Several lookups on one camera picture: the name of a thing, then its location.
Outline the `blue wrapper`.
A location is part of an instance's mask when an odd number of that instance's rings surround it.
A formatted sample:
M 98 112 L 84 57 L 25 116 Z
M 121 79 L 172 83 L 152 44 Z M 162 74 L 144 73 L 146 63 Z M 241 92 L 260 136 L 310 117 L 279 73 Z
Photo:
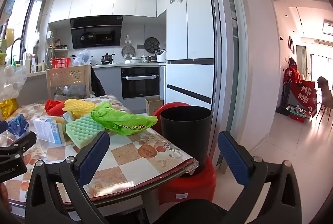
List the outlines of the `blue wrapper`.
M 25 134 L 29 128 L 29 123 L 22 114 L 19 114 L 17 117 L 10 120 L 7 124 L 8 124 L 8 131 L 11 134 L 19 137 Z

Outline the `small blue white carton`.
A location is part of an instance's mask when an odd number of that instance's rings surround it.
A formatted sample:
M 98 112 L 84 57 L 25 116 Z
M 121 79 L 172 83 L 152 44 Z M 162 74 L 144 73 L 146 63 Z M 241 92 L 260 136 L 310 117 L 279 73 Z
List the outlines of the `small blue white carton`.
M 32 123 L 38 139 L 57 145 L 65 143 L 63 127 L 55 119 L 46 116 L 33 117 Z

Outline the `red plastic bag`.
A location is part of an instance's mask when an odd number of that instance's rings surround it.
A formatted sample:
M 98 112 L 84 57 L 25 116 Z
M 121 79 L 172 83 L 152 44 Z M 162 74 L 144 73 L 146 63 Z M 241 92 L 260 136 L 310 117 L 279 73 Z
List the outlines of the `red plastic bag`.
M 45 112 L 49 116 L 62 116 L 65 113 L 63 110 L 64 106 L 64 101 L 54 101 L 48 99 L 45 104 Z

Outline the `green wavy sponge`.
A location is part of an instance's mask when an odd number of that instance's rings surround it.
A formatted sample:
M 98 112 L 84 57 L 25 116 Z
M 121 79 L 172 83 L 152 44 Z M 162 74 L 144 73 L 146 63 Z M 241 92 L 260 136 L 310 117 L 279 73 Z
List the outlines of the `green wavy sponge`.
M 66 134 L 79 149 L 88 145 L 105 128 L 90 115 L 82 116 L 66 124 Z

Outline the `yellow foam fruit net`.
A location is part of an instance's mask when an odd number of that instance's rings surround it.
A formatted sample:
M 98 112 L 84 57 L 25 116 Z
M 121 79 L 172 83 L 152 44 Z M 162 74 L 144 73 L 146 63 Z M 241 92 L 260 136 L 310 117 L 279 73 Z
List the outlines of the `yellow foam fruit net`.
M 63 111 L 71 112 L 77 118 L 91 113 L 96 108 L 96 104 L 80 99 L 68 99 L 64 103 Z

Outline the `green plastic bag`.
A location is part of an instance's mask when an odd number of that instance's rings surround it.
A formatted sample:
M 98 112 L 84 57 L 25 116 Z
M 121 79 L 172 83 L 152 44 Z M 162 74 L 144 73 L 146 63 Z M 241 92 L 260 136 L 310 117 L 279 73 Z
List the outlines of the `green plastic bag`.
M 91 111 L 91 118 L 121 136 L 131 136 L 151 128 L 158 122 L 156 116 L 129 114 L 114 109 L 110 103 L 103 102 Z

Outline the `black kitchen faucet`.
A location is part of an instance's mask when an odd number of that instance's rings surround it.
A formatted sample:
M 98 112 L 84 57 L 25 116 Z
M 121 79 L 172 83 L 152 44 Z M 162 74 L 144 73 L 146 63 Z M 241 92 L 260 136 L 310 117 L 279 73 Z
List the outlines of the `black kitchen faucet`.
M 23 60 L 23 55 L 25 52 L 26 48 L 24 39 L 22 37 L 15 39 L 11 45 L 10 62 L 12 62 L 13 59 L 15 59 L 17 62 Z

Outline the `gold foil bag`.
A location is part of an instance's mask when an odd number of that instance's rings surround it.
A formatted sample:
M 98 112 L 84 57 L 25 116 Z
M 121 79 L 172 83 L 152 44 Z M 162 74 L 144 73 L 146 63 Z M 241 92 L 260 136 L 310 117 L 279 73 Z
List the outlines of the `gold foil bag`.
M 1 120 L 8 119 L 17 109 L 18 103 L 16 98 L 7 99 L 0 102 Z

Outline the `clear plastic bag by window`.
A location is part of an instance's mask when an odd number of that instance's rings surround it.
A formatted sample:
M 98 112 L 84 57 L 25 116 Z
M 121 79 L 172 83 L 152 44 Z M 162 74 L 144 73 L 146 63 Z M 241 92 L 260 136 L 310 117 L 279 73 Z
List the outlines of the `clear plastic bag by window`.
M 1 66 L 0 101 L 3 102 L 8 99 L 18 98 L 26 82 L 27 75 L 28 72 L 25 66 Z

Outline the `clear plastic bag on counter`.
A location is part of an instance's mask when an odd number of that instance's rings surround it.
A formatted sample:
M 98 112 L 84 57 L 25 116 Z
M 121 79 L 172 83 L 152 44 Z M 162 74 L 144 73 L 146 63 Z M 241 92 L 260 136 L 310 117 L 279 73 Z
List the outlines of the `clear plastic bag on counter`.
M 92 58 L 93 56 L 91 55 L 91 53 L 87 49 L 84 49 L 83 51 L 75 55 L 72 66 L 90 65 L 92 62 Z

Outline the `patterned checkered tablecloth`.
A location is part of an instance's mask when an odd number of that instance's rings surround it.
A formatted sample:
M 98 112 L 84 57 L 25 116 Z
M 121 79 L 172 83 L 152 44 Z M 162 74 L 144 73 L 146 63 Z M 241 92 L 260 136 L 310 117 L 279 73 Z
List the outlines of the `patterned checkered tablecloth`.
M 45 163 L 62 162 L 75 156 L 79 148 L 68 138 L 63 144 L 37 140 L 24 153 L 26 173 L 4 184 L 9 200 L 19 204 L 26 201 L 30 177 L 38 160 Z M 106 200 L 112 196 L 133 191 L 185 169 L 195 171 L 198 162 L 194 157 L 166 140 L 151 128 L 131 136 L 109 133 L 109 149 L 89 184 L 83 188 L 92 200 Z

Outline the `red bag in living room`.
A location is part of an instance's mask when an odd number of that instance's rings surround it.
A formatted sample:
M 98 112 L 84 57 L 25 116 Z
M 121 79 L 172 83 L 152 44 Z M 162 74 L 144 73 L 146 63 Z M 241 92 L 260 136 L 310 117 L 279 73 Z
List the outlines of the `red bag in living room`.
M 291 106 L 299 106 L 308 111 L 312 116 L 317 113 L 316 83 L 302 80 L 301 83 L 292 82 L 287 103 Z

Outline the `cardboard box on floor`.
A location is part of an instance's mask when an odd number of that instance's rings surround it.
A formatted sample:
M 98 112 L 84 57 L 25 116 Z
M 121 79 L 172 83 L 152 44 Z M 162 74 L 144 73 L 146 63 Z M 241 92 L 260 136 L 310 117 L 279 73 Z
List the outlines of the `cardboard box on floor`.
M 146 113 L 148 116 L 152 116 L 164 104 L 164 100 L 161 97 L 146 98 Z

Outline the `black hanging baking pan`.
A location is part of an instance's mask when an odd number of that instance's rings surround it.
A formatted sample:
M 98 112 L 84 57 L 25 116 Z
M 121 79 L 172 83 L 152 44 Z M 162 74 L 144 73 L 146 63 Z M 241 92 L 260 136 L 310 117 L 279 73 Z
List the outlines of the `black hanging baking pan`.
M 149 37 L 144 41 L 144 44 L 138 44 L 137 49 L 155 54 L 160 50 L 160 42 L 154 37 Z

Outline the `white refrigerator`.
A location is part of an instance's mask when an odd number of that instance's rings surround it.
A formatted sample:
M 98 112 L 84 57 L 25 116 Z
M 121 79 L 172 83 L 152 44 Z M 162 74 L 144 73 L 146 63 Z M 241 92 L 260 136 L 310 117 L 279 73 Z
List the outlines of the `white refrigerator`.
M 167 0 L 165 101 L 212 107 L 212 0 Z

